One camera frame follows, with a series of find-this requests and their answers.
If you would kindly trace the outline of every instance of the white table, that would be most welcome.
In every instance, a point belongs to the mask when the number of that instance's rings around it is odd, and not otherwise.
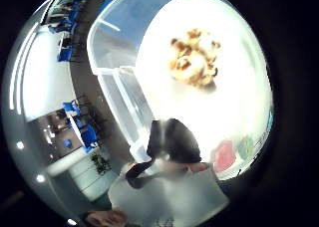
[[[81,132],[80,132],[76,122],[74,121],[73,116],[71,115],[70,112],[66,112],[66,115],[67,115],[67,118],[70,120],[70,124],[72,126],[74,133],[76,134],[76,136],[79,139],[79,141],[81,142],[81,144],[84,145],[82,137],[81,137]]]
[[[59,56],[60,56],[60,53],[61,53],[61,50],[62,50],[62,44],[63,44],[63,39],[64,39],[64,36],[65,36],[65,32],[62,32],[62,36],[61,36],[61,39],[60,39],[60,45],[59,45]]]

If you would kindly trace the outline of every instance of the woman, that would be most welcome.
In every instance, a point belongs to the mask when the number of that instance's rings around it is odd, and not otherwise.
[[[109,189],[113,210],[92,212],[87,221],[97,227],[126,223],[187,227],[210,218],[228,203],[212,166],[200,163],[197,142],[180,121],[153,121],[147,153],[151,161],[126,165]],[[161,171],[144,174],[154,164]],[[97,214],[105,216],[104,221]]]

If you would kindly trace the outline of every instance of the potted plant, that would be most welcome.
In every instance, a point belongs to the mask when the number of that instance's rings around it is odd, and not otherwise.
[[[111,170],[110,164],[104,160],[99,154],[92,154],[91,160],[95,163],[96,169],[100,175],[104,175],[107,171]]]

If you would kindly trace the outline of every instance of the pink object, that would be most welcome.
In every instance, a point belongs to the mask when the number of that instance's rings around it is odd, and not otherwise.
[[[213,169],[216,173],[229,168],[236,158],[232,151],[231,141],[223,141],[215,151],[214,157],[215,163]]]

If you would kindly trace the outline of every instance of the white shirt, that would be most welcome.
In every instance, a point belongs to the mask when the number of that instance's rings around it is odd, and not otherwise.
[[[192,227],[228,204],[210,168],[197,173],[188,171],[174,181],[156,178],[141,189],[131,188],[125,173],[112,184],[109,198],[113,208],[124,211],[129,223],[147,227]]]

